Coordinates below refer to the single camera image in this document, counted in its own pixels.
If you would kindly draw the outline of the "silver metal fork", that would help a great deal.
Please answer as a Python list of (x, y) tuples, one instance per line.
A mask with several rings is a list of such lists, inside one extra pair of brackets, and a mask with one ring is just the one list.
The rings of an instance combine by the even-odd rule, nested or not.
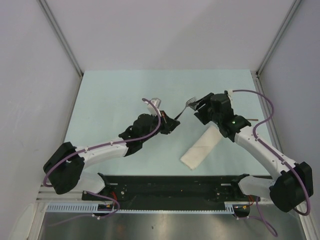
[(187, 100), (187, 101), (185, 102), (184, 109), (174, 118), (174, 120), (177, 121), (177, 120), (179, 119), (179, 117), (184, 113), (184, 111), (190, 106), (190, 104), (193, 103), (193, 102), (195, 102), (196, 100), (197, 100), (196, 97), (192, 97), (192, 98), (190, 98), (189, 100)]

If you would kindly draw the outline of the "white cloth napkin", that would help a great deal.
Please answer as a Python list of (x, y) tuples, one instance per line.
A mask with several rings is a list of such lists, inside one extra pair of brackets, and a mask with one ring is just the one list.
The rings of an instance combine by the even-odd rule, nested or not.
[(203, 135), (180, 158), (180, 161), (190, 170), (195, 170), (220, 142), (222, 135), (219, 130), (211, 125)]

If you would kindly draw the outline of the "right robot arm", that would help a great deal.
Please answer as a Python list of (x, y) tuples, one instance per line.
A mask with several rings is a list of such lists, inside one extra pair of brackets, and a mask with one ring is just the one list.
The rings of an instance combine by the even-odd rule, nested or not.
[(242, 201), (248, 195), (270, 199), (281, 211), (287, 213), (303, 202), (306, 211), (298, 214), (308, 216), (311, 212), (310, 197), (314, 193), (312, 168), (297, 163), (279, 150), (264, 142), (257, 134), (257, 126), (234, 113), (230, 94), (209, 93), (192, 102), (189, 107), (203, 125), (213, 122), (224, 138), (230, 139), (249, 152), (270, 174), (271, 180), (243, 174), (230, 188), (231, 196)]

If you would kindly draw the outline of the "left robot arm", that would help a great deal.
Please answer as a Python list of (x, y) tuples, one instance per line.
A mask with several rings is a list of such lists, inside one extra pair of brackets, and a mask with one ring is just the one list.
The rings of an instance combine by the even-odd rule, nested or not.
[(44, 164), (46, 187), (52, 187), (56, 194), (72, 190), (88, 191), (100, 200), (110, 196), (111, 188), (100, 174), (84, 172), (85, 168), (106, 160), (127, 157), (141, 150), (143, 143), (158, 133), (170, 134), (180, 121), (172, 119), (162, 110), (160, 115), (141, 114), (115, 140), (88, 148), (76, 147), (71, 142), (59, 146)]

